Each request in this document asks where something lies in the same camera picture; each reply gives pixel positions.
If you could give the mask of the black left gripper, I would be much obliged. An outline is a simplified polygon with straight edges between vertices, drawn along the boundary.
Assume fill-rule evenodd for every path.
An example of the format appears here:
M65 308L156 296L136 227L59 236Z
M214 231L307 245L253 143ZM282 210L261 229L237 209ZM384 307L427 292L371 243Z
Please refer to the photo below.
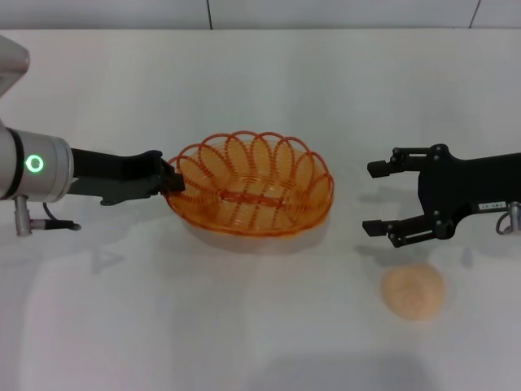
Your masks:
M159 151L135 156L115 156L73 149L73 182L68 193L93 196L101 205L144 200L160 192L183 192L184 178Z

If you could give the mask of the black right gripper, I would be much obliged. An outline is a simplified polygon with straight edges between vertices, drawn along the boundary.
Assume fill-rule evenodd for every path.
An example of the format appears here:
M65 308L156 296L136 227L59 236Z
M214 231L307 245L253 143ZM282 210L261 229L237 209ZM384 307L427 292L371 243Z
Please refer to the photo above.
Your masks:
M367 170L372 178L421 171L418 198L424 215L362 223L369 237L387 236L395 248L450 239L462 219L508 212L513 204L520 204L518 153L462 160L445 145L435 147L435 154L432 148L395 147L389 161L372 161Z

